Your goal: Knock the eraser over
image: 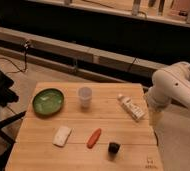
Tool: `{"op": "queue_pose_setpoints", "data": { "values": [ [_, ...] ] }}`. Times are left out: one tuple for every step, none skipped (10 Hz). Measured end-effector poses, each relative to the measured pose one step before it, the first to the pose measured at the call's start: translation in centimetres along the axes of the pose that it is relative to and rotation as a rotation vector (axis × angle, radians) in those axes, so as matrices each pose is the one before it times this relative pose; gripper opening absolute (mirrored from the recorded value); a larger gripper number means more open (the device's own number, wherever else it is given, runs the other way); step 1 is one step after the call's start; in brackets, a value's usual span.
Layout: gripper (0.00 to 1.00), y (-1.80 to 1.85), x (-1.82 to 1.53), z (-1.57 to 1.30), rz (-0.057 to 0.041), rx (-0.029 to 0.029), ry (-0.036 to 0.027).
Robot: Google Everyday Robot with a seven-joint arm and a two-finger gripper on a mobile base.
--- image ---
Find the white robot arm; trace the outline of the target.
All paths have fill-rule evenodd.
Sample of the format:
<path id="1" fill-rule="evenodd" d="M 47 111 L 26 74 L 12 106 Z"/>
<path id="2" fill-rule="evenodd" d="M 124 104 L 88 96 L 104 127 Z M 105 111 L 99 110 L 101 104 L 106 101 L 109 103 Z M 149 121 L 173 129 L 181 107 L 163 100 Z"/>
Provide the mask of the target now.
<path id="1" fill-rule="evenodd" d="M 161 111 L 174 99 L 190 109 L 190 63 L 177 62 L 156 70 L 152 75 L 152 86 L 145 93 L 149 108 L 150 124 L 156 126 Z"/>

